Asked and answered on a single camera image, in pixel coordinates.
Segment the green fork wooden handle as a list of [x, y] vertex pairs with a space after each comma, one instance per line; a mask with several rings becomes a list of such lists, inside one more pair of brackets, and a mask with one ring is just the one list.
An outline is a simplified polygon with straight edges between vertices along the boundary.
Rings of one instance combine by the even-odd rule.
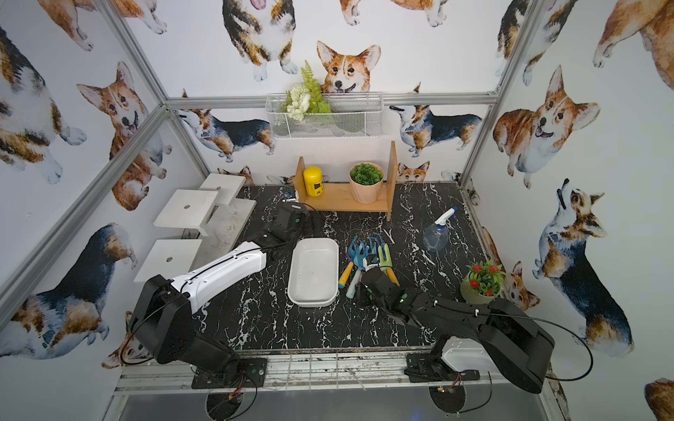
[[384, 245], [377, 248], [377, 254], [379, 259], [379, 268], [382, 272], [386, 273], [389, 280], [394, 284], [399, 286], [398, 278], [392, 269], [392, 259], [389, 246], [384, 243]]

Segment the teal rake yellow handle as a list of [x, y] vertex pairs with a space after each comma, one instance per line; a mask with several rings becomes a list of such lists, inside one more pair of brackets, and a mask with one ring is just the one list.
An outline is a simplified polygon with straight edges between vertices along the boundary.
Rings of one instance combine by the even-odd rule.
[[353, 268], [357, 266], [359, 261], [363, 259], [365, 247], [363, 245], [363, 242], [358, 240], [358, 236], [353, 238], [347, 249], [347, 252], [349, 256], [349, 263], [347, 264], [347, 267], [344, 269], [342, 275], [340, 276], [338, 283], [339, 289], [345, 288]]

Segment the light blue fork grey handle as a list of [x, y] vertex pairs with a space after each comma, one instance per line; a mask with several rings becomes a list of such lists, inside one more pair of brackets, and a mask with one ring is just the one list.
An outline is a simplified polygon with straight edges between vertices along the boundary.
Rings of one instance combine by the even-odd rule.
[[356, 247], [355, 257], [353, 258], [353, 263], [356, 266], [356, 273], [354, 275], [354, 279], [351, 281], [351, 284], [349, 284], [349, 288], [346, 293], [346, 297], [348, 299], [353, 299], [356, 295], [356, 287], [361, 282], [362, 276], [368, 267], [366, 260], [369, 255], [370, 247], [367, 244], [361, 242]]

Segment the blue rake yellow handle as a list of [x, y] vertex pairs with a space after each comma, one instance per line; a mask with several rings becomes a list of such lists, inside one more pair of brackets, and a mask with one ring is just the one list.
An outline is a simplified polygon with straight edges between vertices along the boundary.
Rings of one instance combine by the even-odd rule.
[[378, 249], [379, 247], [384, 246], [384, 240], [379, 233], [374, 233], [368, 238], [368, 247], [369, 247], [369, 256], [377, 260], [378, 259]]

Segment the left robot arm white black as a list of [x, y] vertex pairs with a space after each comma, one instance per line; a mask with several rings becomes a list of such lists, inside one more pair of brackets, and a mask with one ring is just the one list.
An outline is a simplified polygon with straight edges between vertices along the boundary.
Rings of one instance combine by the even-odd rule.
[[285, 247], [319, 229], [319, 213], [306, 203], [282, 202], [263, 229], [231, 252], [191, 272], [144, 283], [127, 332], [160, 364], [182, 361], [226, 383], [240, 376], [240, 357], [225, 340], [200, 333], [192, 316], [206, 302], [240, 280], [261, 272]]

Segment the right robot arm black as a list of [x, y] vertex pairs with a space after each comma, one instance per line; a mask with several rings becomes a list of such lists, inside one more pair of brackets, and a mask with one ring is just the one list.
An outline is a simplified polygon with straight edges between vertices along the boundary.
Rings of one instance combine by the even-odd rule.
[[496, 298], [487, 305], [455, 302], [403, 288], [372, 269], [356, 287], [356, 303], [377, 307], [402, 326], [474, 340], [511, 384], [529, 393], [542, 392], [555, 341], [505, 299]]

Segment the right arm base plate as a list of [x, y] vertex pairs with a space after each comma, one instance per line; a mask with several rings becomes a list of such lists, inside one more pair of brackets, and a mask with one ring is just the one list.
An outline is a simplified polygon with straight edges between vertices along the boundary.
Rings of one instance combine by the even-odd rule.
[[476, 370], [456, 372], [441, 357], [433, 354], [407, 354], [404, 374], [412, 383], [421, 382], [464, 382], [478, 381], [481, 376]]

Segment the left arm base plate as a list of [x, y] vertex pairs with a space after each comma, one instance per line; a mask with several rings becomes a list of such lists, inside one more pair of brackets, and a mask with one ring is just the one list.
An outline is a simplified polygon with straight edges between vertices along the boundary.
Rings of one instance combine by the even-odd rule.
[[192, 389], [238, 389], [262, 387], [268, 371], [266, 358], [242, 358], [232, 361], [222, 373], [201, 369], [195, 372]]

